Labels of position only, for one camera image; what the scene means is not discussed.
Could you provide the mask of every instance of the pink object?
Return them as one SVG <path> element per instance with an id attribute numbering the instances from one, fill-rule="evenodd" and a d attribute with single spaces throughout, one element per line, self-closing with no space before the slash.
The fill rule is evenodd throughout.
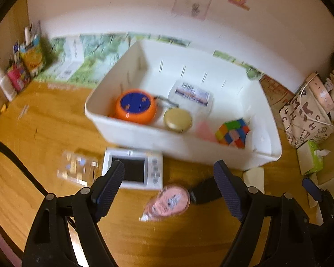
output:
<path id="1" fill-rule="evenodd" d="M 22 74 L 20 68 L 17 68 L 15 65 L 10 68 L 7 72 L 8 77 L 10 78 L 13 87 L 16 89 L 17 92 L 22 91 L 25 88 L 25 82 L 22 79 Z"/>
<path id="2" fill-rule="evenodd" d="M 158 221 L 165 217 L 181 214 L 188 209 L 189 203 L 189 192 L 184 187 L 168 185 L 147 203 L 140 220 Z"/>
<path id="3" fill-rule="evenodd" d="M 215 134 L 212 132 L 212 130 L 209 127 L 209 124 L 205 120 L 197 124 L 196 134 L 201 140 L 218 142 L 218 140 L 215 137 Z"/>

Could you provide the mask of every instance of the pink round package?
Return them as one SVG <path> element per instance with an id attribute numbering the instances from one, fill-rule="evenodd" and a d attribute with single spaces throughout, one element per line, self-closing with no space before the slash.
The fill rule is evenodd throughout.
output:
<path id="1" fill-rule="evenodd" d="M 150 200 L 143 212 L 141 221 L 159 221 L 165 217 L 178 215 L 188 209 L 191 199 L 182 186 L 168 185 Z"/>

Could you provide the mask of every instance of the clear plastic container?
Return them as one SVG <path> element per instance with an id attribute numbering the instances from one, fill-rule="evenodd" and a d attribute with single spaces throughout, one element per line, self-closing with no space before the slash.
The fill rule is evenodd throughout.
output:
<path id="1" fill-rule="evenodd" d="M 62 154 L 57 177 L 82 186 L 91 186 L 98 176 L 97 158 L 65 151 Z"/>

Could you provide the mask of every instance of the white cable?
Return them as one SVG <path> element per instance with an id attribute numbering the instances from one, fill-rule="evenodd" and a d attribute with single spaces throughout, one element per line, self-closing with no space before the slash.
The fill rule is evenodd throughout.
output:
<path id="1" fill-rule="evenodd" d="M 301 106 L 301 109 L 304 111 L 304 109 L 303 109 L 303 105 L 302 105 L 302 102 L 301 102 L 301 95 L 302 95 L 302 93 L 303 93 L 303 91 L 305 90 L 305 88 L 307 87 L 307 85 L 315 78 L 316 76 L 314 76 L 310 81 L 308 81 L 306 84 L 305 84 L 305 86 L 302 88 L 302 91 L 301 91 L 301 93 L 299 94 L 299 96 L 298 96 L 298 99 L 299 99 L 299 105 Z M 317 122 L 317 123 L 321 123 L 322 125 L 329 125 L 329 126 L 333 126 L 333 125 L 331 125 L 331 124 L 329 124 L 329 123 L 326 123 L 326 122 L 322 122 L 322 121 L 319 121 L 319 120 L 315 120 L 315 119 L 312 119 L 312 118 L 310 118 L 308 115 L 307 115 L 307 113 L 304 111 L 304 115 L 310 120 L 310 121 L 313 121 L 313 122 Z"/>

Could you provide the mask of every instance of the white box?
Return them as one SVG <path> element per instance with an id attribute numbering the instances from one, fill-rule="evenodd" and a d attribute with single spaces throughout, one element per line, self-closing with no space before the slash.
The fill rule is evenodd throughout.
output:
<path id="1" fill-rule="evenodd" d="M 208 117 L 213 132 L 224 122 L 243 118 L 251 130 L 258 128 L 257 133 L 265 136 L 260 139 L 270 146 L 262 149 L 269 149 L 269 153 L 204 141 L 193 129 L 184 134 L 168 131 L 162 112 L 150 125 L 108 117 L 123 91 L 140 88 L 167 97 L 177 80 L 213 94 Z M 85 112 L 107 141 L 160 151 L 176 159 L 205 164 L 223 160 L 230 168 L 248 170 L 276 161 L 282 153 L 276 124 L 259 81 L 250 81 L 242 67 L 191 48 L 148 40 L 136 42 L 90 94 Z"/>
<path id="2" fill-rule="evenodd" d="M 265 170 L 264 168 L 252 168 L 243 173 L 242 176 L 247 187 L 254 186 L 261 193 L 265 193 Z"/>

